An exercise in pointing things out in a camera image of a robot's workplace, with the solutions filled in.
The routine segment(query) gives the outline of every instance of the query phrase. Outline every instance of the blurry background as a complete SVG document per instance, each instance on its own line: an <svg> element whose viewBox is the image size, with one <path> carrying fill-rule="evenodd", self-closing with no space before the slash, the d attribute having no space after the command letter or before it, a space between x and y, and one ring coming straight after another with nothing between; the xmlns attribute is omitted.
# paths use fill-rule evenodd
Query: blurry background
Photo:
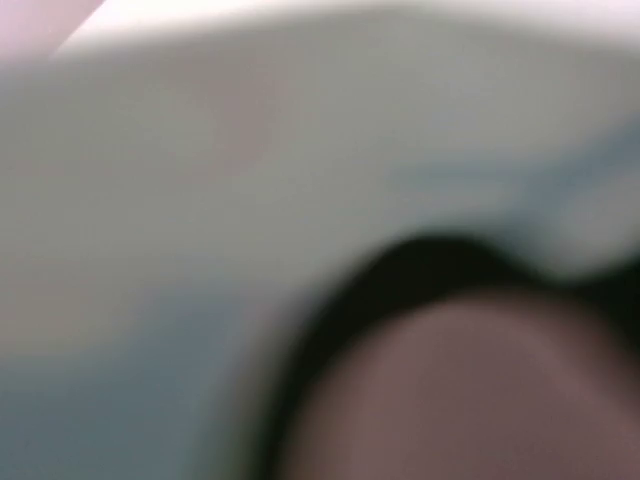
<svg viewBox="0 0 640 480"><path fill-rule="evenodd" d="M308 8L418 3L640 40L638 0L0 0L0 61Z"/></svg>

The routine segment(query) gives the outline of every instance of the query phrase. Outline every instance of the skin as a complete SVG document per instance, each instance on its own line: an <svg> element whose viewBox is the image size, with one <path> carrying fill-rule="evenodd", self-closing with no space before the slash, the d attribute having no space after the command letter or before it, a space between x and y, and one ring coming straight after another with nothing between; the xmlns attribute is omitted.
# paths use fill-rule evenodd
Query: skin
<svg viewBox="0 0 640 480"><path fill-rule="evenodd" d="M0 1L0 61L48 56L102 2L103 0Z"/></svg>
<svg viewBox="0 0 640 480"><path fill-rule="evenodd" d="M312 388L279 476L640 478L636 366L601 320L485 292L385 322Z"/></svg>

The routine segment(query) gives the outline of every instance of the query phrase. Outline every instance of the white surface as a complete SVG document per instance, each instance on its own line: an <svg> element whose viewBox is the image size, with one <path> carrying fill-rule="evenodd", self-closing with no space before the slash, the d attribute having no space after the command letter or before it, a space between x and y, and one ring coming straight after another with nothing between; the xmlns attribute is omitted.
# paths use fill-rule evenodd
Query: white surface
<svg viewBox="0 0 640 480"><path fill-rule="evenodd" d="M116 37L144 36L287 11L380 3L422 5L515 25L640 44L638 0L106 0L61 47L61 53Z"/></svg>

